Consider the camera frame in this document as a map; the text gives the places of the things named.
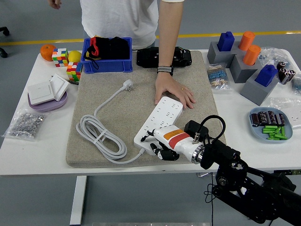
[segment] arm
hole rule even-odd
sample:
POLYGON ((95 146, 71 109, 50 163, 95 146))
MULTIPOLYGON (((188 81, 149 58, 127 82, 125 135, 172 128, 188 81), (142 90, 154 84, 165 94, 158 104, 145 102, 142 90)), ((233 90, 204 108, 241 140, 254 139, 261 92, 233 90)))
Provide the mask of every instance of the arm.
POLYGON ((55 9, 59 9, 61 7, 61 0, 48 0, 48 4, 55 9))
MULTIPOLYGON (((174 56, 174 48, 178 39, 182 20, 183 2, 160 2, 159 9, 159 66, 170 66, 174 56)), ((156 80, 155 103, 161 99, 162 93, 169 91, 179 98, 184 108, 193 108, 193 93, 178 83, 169 73, 159 72, 156 80)))

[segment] wristwatch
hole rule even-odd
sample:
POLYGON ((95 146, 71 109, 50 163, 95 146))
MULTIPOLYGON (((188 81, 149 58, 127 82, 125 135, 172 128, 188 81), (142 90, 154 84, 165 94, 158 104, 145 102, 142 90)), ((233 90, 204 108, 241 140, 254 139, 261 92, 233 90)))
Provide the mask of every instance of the wristwatch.
POLYGON ((159 66, 157 67, 157 73, 159 72, 168 72, 170 73, 171 76, 173 76, 174 74, 174 67, 170 66, 170 67, 167 67, 167 66, 159 66))

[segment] floor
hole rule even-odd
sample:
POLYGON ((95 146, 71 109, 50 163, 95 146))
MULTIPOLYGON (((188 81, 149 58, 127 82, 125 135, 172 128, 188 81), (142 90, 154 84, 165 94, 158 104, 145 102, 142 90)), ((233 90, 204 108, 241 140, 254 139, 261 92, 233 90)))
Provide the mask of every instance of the floor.
MULTIPOLYGON (((0 26, 10 30, 8 37, 0 35, 0 46, 9 55, 6 59, 0 58, 2 135, 10 124, 42 43, 69 40, 55 45, 81 50, 82 42, 70 39, 82 39, 83 29, 79 1, 64 0, 61 9, 54 10, 46 0, 1 0, 0 8, 0 26), (39 40, 42 40, 40 44, 28 42, 39 40)), ((257 35, 254 44, 288 50, 301 68, 300 9, 299 0, 285 3, 280 0, 187 0, 180 34, 205 35, 180 38, 177 45, 208 49, 211 41, 219 39, 211 37, 212 33, 271 32, 270 35, 257 35), (273 34, 274 31, 294 32, 273 34)), ((290 176, 290 179, 300 194, 301 177, 290 176)), ((75 182, 75 176, 0 178, 0 225, 69 225, 75 182)), ((205 203, 203 194, 210 182, 210 176, 198 178, 196 174, 89 177, 82 225, 91 226, 93 222, 211 222, 211 205, 205 203)), ((257 223, 215 199, 214 225, 254 226, 257 223)), ((277 219, 272 225, 290 224, 277 219)))

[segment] orange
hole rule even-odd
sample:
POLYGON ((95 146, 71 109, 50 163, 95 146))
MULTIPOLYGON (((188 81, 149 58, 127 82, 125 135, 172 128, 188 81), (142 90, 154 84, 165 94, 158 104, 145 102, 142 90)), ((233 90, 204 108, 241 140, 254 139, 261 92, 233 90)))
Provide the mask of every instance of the orange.
POLYGON ((53 61, 52 53, 55 48, 56 47, 51 44, 46 44, 46 45, 42 46, 40 49, 41 56, 47 61, 53 61))

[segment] blue plastic bin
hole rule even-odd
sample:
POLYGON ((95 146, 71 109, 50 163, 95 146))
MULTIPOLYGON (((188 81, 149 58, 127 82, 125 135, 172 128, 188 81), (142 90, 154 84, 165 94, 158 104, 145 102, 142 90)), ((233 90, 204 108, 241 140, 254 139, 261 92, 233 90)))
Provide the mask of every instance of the blue plastic bin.
POLYGON ((95 60, 99 68, 96 69, 93 66, 91 60, 84 59, 84 54, 86 53, 88 47, 90 47, 90 39, 84 40, 83 51, 81 54, 80 61, 83 63, 85 68, 85 73, 91 74, 96 72, 132 72, 132 38, 124 37, 122 39, 127 40, 130 49, 130 58, 121 60, 95 60))

